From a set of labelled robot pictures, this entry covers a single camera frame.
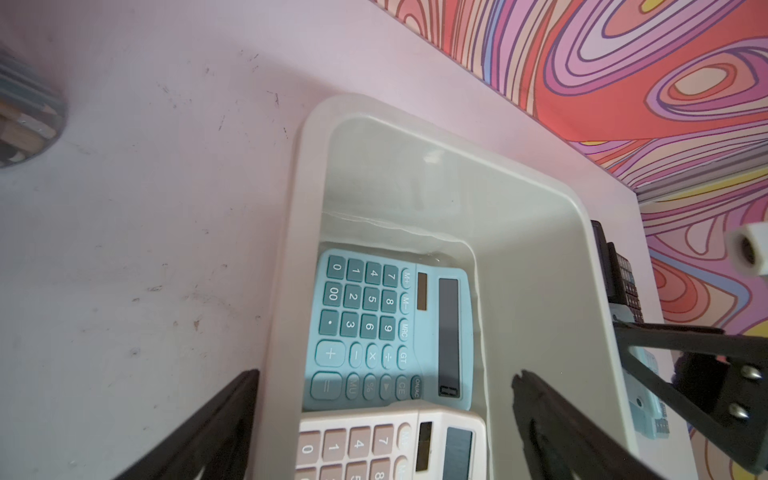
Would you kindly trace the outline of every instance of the light blue calculator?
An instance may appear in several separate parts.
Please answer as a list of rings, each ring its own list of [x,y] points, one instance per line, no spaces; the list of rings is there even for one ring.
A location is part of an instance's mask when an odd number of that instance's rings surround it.
[[[472,329],[464,270],[327,250],[317,264],[304,409],[424,399],[469,410]]]

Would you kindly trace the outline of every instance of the calculator display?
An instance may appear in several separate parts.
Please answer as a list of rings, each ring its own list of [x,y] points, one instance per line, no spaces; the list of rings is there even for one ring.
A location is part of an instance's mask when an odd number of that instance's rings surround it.
[[[458,280],[438,280],[438,394],[461,396],[458,359]]]
[[[472,432],[448,427],[445,435],[445,461],[442,480],[467,480],[472,453]]]

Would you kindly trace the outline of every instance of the number key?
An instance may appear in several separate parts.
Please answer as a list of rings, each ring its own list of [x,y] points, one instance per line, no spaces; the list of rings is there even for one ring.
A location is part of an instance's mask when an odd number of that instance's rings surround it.
[[[322,467],[320,469],[320,480],[344,480],[341,477],[341,465]]]
[[[323,461],[337,462],[344,458],[344,445],[346,444],[346,430],[326,430],[326,438],[323,442]]]
[[[382,290],[382,312],[394,313],[397,311],[397,292]]]
[[[344,480],[365,480],[368,462],[348,463]]]
[[[366,264],[366,283],[379,285],[382,282],[382,264],[368,262]]]
[[[367,286],[362,292],[362,309],[377,311],[379,309],[379,294],[378,288]]]
[[[365,267],[362,260],[350,258],[346,265],[346,279],[350,282],[362,282],[362,269]]]
[[[341,314],[341,336],[357,336],[357,313],[344,312]]]
[[[296,464],[308,465],[317,461],[320,449],[320,432],[301,432],[299,448],[296,449]]]
[[[317,441],[319,443],[320,432],[317,432]],[[349,430],[349,451],[350,458],[365,458],[371,449],[371,427],[358,427]]]
[[[341,305],[341,283],[326,282],[326,291],[323,294],[323,305]]]
[[[328,270],[326,271],[326,276],[337,280],[344,278],[344,263],[345,261],[343,257],[337,257],[336,255],[328,257]]]
[[[344,308],[360,308],[362,303],[362,288],[360,285],[348,284],[344,288]]]
[[[373,429],[373,454],[389,455],[392,453],[392,436],[395,433],[393,425],[377,425]]]
[[[375,339],[377,323],[376,315],[364,313],[360,321],[360,338]]]
[[[384,278],[382,281],[384,283],[384,286],[396,287],[397,286],[397,267],[394,265],[385,265]]]
[[[369,480],[389,480],[389,458],[380,458],[371,462]]]
[[[379,338],[381,340],[394,340],[395,339],[395,318],[391,316],[382,316],[381,325],[379,326]]]

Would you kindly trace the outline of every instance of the calculator button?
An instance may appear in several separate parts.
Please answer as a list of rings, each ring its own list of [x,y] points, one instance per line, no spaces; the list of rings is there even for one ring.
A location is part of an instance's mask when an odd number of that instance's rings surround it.
[[[346,279],[350,282],[362,282],[362,269],[365,267],[362,260],[350,258],[346,265]]]
[[[395,480],[407,480],[408,477],[408,459],[406,457],[399,457],[395,460]]]
[[[350,458],[365,458],[371,450],[371,427],[358,427],[349,430]]]
[[[346,398],[354,400],[360,394],[360,377],[356,373],[350,373],[346,377]]]
[[[360,338],[375,339],[376,325],[378,323],[376,315],[364,313],[360,319]]]
[[[344,257],[337,257],[336,255],[328,257],[328,271],[326,271],[326,276],[338,280],[344,278],[344,263],[346,263]]]
[[[370,369],[375,369],[379,365],[379,347],[373,343],[368,345],[366,350],[366,365]]]
[[[303,468],[296,470],[296,480],[317,480],[317,470],[314,468]]]
[[[309,465],[317,462],[320,454],[320,432],[301,432],[296,449],[296,464]]]
[[[418,400],[422,398],[422,377],[414,375],[411,379],[411,398]]]
[[[346,429],[326,430],[326,438],[323,440],[323,461],[338,462],[344,458],[346,446]]]
[[[397,287],[397,267],[394,265],[384,266],[384,277],[382,278],[384,286]]]
[[[408,315],[411,313],[411,296],[405,292],[400,296],[400,313]]]
[[[395,349],[389,345],[382,350],[382,367],[387,370],[395,368]]]
[[[373,400],[376,397],[376,377],[370,373],[362,381],[362,397]]]
[[[362,309],[373,310],[374,312],[379,309],[379,289],[367,286],[362,294]]]
[[[400,427],[397,429],[397,448],[403,450],[404,452],[409,452],[411,449],[411,440],[413,430],[411,429],[411,425],[409,423],[403,423],[400,425]]]
[[[349,348],[349,366],[356,369],[362,365],[362,358],[364,357],[362,345],[359,343],[353,343]]]
[[[405,370],[408,364],[408,347],[401,346],[397,349],[397,368]]]
[[[342,366],[346,347],[336,340],[320,340],[315,351],[315,363],[320,366]]]
[[[382,400],[389,400],[392,398],[392,390],[395,389],[393,383],[391,376],[384,375],[382,377],[382,381],[379,384],[379,396]]]
[[[347,283],[344,288],[344,308],[360,308],[362,303],[362,288],[360,285]]]
[[[320,480],[344,480],[341,474],[341,465],[322,467],[320,469]]]
[[[382,282],[382,264],[376,262],[366,263],[366,283],[379,285]]]
[[[323,310],[320,312],[320,335],[336,335],[339,332],[339,312]]]
[[[357,313],[344,312],[341,314],[341,336],[357,336]]]
[[[348,463],[344,480],[365,480],[368,462]]]
[[[381,325],[379,325],[379,338],[382,340],[395,339],[395,318],[392,316],[383,316]]]
[[[323,294],[323,305],[341,305],[341,283],[326,282],[326,291]]]
[[[371,462],[369,480],[389,480],[389,458],[380,458]]]
[[[373,454],[389,455],[392,453],[392,442],[394,442],[395,427],[392,425],[377,425],[373,429]]]
[[[382,290],[382,312],[394,313],[397,311],[397,292],[394,290]]]
[[[318,372],[312,377],[310,395],[315,400],[336,400],[341,396],[341,375],[331,372]]]
[[[402,285],[402,288],[409,289],[411,288],[411,270],[404,268],[402,269],[402,272],[400,273],[400,285]]]
[[[400,328],[398,328],[398,335],[403,342],[408,341],[408,335],[411,333],[411,322],[408,319],[400,320]]]
[[[395,381],[395,397],[398,400],[407,400],[408,397],[408,379],[404,376],[397,377]]]

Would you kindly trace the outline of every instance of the pink calculator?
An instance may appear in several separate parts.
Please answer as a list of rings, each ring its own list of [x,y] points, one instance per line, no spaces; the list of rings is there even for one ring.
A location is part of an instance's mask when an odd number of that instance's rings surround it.
[[[485,423],[424,400],[302,414],[295,480],[476,480]]]

